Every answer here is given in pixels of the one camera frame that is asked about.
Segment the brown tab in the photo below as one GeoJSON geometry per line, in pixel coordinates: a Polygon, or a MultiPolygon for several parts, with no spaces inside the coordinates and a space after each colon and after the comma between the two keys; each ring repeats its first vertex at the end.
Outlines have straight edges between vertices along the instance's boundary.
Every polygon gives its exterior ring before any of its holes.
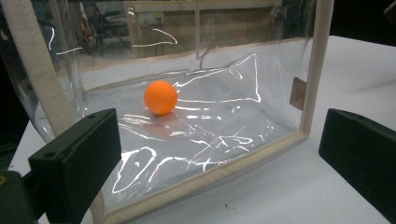
{"type": "Polygon", "coordinates": [[[299,110],[304,108],[306,82],[295,77],[291,89],[290,104],[299,110]]]}

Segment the transparent plastic wall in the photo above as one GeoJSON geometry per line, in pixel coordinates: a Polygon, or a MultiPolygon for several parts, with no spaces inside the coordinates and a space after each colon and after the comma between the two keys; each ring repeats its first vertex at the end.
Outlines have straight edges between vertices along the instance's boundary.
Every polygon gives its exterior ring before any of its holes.
{"type": "MultiPolygon", "coordinates": [[[[122,159],[103,187],[106,213],[299,131],[302,110],[290,95],[295,77],[306,81],[314,0],[33,6],[75,118],[117,109],[122,159]],[[164,116],[143,101],[148,84],[159,79],[178,94],[164,116]]],[[[11,78],[50,141],[29,80],[11,78]]]]}

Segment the orange ball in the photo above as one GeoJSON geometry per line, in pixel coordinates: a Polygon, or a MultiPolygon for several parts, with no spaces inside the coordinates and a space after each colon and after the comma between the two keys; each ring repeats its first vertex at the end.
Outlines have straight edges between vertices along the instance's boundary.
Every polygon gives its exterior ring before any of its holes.
{"type": "Polygon", "coordinates": [[[155,81],[146,88],[144,100],[151,112],[157,115],[164,115],[175,108],[177,90],[167,81],[155,81]]]}

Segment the dark background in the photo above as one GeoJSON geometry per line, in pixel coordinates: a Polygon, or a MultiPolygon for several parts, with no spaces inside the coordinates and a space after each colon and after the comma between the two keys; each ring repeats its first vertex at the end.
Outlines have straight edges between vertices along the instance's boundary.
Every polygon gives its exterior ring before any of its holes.
{"type": "MultiPolygon", "coordinates": [[[[396,46],[396,27],[383,15],[393,0],[335,0],[331,35],[396,46]]],[[[28,117],[0,60],[0,170],[7,169],[28,117]]]]}

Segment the table surface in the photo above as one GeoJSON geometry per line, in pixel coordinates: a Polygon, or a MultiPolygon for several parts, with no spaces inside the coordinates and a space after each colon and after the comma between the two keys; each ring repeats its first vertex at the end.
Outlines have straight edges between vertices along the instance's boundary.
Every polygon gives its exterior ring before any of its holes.
{"type": "MultiPolygon", "coordinates": [[[[130,223],[388,223],[318,155],[318,146],[329,108],[396,130],[395,59],[394,47],[331,36],[309,139],[130,223]]],[[[44,145],[29,123],[9,169],[25,175],[27,158],[44,145]]]]}

